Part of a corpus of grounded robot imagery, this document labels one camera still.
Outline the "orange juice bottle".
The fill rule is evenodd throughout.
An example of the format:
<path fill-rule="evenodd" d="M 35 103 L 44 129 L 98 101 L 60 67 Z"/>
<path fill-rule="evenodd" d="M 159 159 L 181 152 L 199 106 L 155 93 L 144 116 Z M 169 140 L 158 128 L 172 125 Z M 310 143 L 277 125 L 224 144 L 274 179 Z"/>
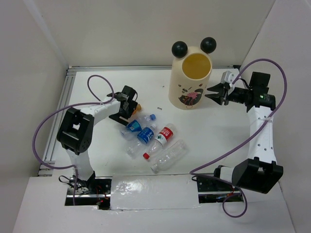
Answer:
<path fill-rule="evenodd" d="M 136 106 L 136 108 L 134 109 L 134 111 L 133 111 L 133 115 L 136 114 L 136 113 L 139 113 L 141 110 L 142 110 L 142 107 L 141 107 L 140 104 L 138 104 L 138 105 Z"/>

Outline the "crushed blue-label bottle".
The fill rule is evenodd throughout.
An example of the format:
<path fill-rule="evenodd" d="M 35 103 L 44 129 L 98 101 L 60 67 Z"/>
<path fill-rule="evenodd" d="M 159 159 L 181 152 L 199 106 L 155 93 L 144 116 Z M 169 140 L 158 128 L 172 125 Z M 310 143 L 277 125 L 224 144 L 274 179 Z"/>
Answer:
<path fill-rule="evenodd" d="M 124 129 L 121 129 L 120 133 L 124 139 L 130 140 L 134 138 L 141 130 L 141 124 L 137 120 L 133 120 Z"/>

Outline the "clear unlabelled bottle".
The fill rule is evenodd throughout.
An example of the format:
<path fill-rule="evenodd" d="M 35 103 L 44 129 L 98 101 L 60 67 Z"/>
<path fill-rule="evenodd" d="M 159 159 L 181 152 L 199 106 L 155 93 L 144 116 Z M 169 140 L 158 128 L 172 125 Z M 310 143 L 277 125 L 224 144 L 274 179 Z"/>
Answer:
<path fill-rule="evenodd" d="M 188 147 L 184 140 L 176 141 L 171 147 L 164 150 L 162 154 L 156 157 L 151 165 L 154 174 L 166 171 L 181 160 L 188 152 Z"/>

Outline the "blue-cap clear bottle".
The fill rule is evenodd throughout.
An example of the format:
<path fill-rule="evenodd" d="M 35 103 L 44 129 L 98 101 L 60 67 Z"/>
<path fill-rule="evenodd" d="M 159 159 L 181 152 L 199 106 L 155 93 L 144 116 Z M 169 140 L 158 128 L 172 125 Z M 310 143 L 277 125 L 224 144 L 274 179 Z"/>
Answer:
<path fill-rule="evenodd" d="M 156 116 L 154 114 L 137 117 L 137 122 L 143 129 L 149 127 L 155 120 Z"/>

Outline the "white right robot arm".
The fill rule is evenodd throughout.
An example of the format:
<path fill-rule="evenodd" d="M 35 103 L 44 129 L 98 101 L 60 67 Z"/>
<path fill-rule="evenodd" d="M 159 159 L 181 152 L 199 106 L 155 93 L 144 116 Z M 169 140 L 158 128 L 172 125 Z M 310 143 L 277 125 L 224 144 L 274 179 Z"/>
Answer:
<path fill-rule="evenodd" d="M 278 165 L 273 147 L 273 117 L 276 98 L 268 93 L 270 75 L 253 72 L 250 84 L 244 88 L 233 86 L 236 76 L 226 71 L 219 84 L 208 88 L 206 97 L 219 105 L 236 102 L 246 106 L 250 122 L 250 134 L 265 127 L 249 143 L 246 160 L 235 167 L 218 166 L 214 170 L 212 185 L 224 190 L 229 182 L 236 187 L 267 194 L 283 175 L 283 167 Z"/>

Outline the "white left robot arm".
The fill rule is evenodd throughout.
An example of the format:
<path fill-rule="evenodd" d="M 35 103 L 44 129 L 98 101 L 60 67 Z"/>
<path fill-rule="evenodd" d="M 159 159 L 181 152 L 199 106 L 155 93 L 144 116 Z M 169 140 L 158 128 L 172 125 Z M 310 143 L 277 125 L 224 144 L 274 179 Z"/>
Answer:
<path fill-rule="evenodd" d="M 96 188 L 95 171 L 88 155 L 91 145 L 93 128 L 107 117 L 126 126 L 138 103 L 134 100 L 136 90 L 124 86 L 115 95 L 108 94 L 105 103 L 91 105 L 82 109 L 69 108 L 57 134 L 57 140 L 69 155 L 75 165 L 73 177 L 77 179 L 78 187 L 84 193 L 92 193 Z"/>

